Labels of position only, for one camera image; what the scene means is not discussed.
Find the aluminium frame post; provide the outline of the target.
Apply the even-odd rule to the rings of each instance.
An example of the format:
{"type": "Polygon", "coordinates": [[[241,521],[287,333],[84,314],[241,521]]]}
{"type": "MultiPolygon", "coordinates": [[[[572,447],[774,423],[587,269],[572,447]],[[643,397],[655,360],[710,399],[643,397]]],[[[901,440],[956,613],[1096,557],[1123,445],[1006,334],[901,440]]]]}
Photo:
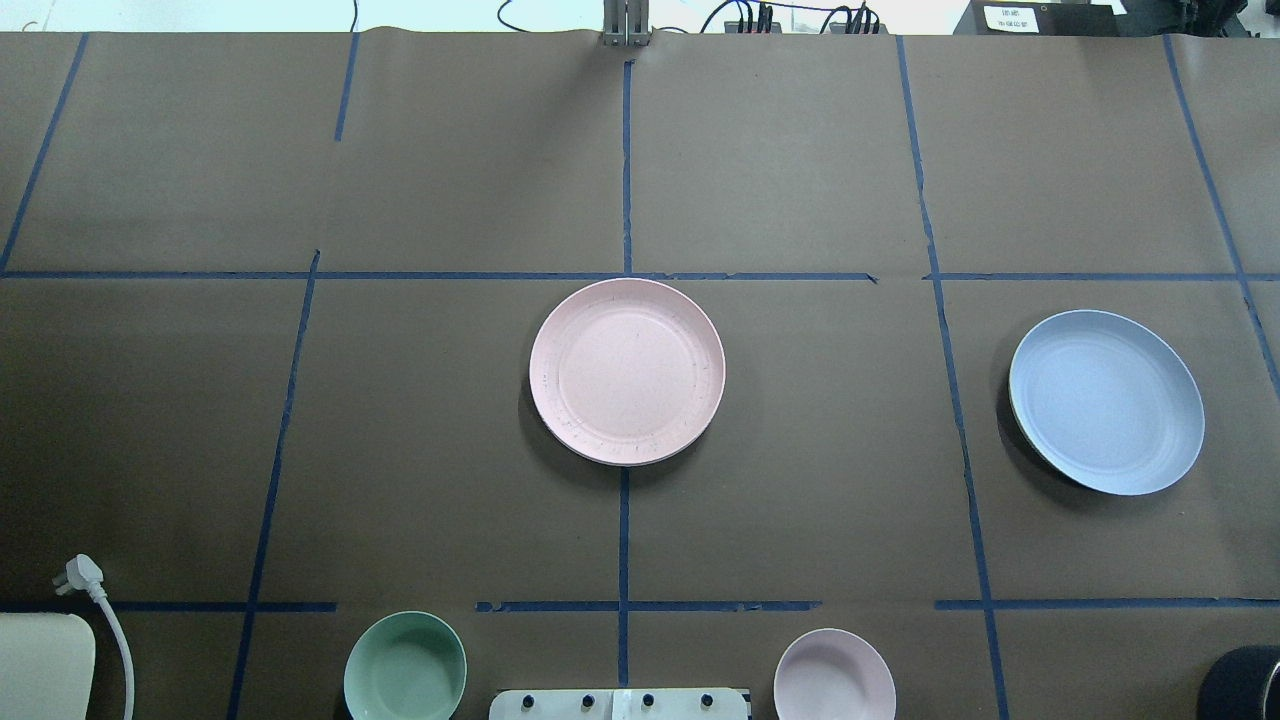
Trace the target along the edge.
{"type": "Polygon", "coordinates": [[[645,47],[652,41],[648,0],[604,0],[602,3],[602,45],[605,47],[645,47]]]}

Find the pink plate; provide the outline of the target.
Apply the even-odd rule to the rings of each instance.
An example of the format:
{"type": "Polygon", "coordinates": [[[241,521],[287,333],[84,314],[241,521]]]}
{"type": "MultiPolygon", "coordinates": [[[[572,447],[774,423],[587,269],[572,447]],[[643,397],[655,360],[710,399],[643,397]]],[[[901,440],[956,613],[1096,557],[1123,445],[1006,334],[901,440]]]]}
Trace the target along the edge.
{"type": "Polygon", "coordinates": [[[724,346],[687,295],[614,278],[549,311],[527,363],[552,436],[594,462],[637,468],[681,454],[712,424],[727,384],[724,346]]]}

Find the dark blue pot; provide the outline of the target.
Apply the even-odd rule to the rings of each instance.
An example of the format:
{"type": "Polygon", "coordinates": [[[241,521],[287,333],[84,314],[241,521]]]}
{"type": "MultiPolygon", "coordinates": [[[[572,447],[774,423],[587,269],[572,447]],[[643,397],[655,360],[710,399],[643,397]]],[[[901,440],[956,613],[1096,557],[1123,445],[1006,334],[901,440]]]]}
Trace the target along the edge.
{"type": "Polygon", "coordinates": [[[1196,717],[1279,719],[1279,646],[1243,646],[1216,660],[1199,685],[1196,717]]]}

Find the blue plate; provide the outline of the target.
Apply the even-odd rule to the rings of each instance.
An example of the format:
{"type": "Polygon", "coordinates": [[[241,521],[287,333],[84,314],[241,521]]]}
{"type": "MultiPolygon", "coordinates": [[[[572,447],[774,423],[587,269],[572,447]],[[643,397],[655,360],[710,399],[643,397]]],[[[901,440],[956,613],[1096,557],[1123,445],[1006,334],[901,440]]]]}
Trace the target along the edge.
{"type": "Polygon", "coordinates": [[[1199,460],[1201,388],[1164,338],[1098,309],[1057,313],[1014,350],[1007,392],[1029,446],[1088,489],[1134,497],[1162,492],[1199,460]]]}

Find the black box with label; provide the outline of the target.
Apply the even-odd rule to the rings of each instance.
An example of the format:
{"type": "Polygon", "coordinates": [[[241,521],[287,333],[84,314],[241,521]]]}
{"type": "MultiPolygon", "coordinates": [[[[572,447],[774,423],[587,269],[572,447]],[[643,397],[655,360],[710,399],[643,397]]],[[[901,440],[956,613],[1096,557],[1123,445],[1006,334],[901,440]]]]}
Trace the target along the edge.
{"type": "Polygon", "coordinates": [[[1110,5],[1083,1],[969,1],[952,35],[1119,37],[1110,5]]]}

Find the green bowl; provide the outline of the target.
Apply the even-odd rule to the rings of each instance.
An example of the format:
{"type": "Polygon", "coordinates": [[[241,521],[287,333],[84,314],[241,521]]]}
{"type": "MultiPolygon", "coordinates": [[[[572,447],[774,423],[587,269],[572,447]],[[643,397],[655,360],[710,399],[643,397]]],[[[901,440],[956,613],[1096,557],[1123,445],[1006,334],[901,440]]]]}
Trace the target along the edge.
{"type": "Polygon", "coordinates": [[[355,642],[343,696],[352,719],[451,719],[468,675],[451,624],[424,611],[388,615],[355,642]]]}

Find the brown paper table cover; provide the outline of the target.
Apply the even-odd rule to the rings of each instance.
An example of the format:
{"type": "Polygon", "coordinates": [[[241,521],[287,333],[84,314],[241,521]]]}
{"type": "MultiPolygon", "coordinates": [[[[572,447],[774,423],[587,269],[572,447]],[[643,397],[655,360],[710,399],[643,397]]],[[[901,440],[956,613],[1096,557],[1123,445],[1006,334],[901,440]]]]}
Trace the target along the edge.
{"type": "Polygon", "coordinates": [[[392,612],[499,691],[732,685],[869,641],[899,716],[1193,719],[1277,642],[1277,45],[593,32],[3,36],[3,610],[141,719],[329,719],[392,612]],[[563,299],[724,346],[681,454],[539,418],[563,299]],[[1038,322],[1190,368],[1199,460],[1088,489],[1019,430],[1038,322]]]}

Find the pink bowl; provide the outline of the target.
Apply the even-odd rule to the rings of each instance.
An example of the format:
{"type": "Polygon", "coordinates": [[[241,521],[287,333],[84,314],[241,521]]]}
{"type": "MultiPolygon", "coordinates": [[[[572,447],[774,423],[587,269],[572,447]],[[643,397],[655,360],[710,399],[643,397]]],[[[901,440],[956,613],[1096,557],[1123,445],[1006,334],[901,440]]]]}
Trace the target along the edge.
{"type": "Polygon", "coordinates": [[[792,641],[774,669],[778,719],[895,719],[897,689],[873,644],[838,628],[792,641]]]}

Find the cream toaster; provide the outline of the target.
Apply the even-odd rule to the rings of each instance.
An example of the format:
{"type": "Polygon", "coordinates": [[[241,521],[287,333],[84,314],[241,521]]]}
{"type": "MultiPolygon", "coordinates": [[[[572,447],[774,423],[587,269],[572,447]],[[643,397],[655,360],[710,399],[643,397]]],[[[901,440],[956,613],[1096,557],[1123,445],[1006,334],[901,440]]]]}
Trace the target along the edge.
{"type": "Polygon", "coordinates": [[[88,623],[60,612],[1,615],[1,717],[84,719],[96,641],[88,623]]]}

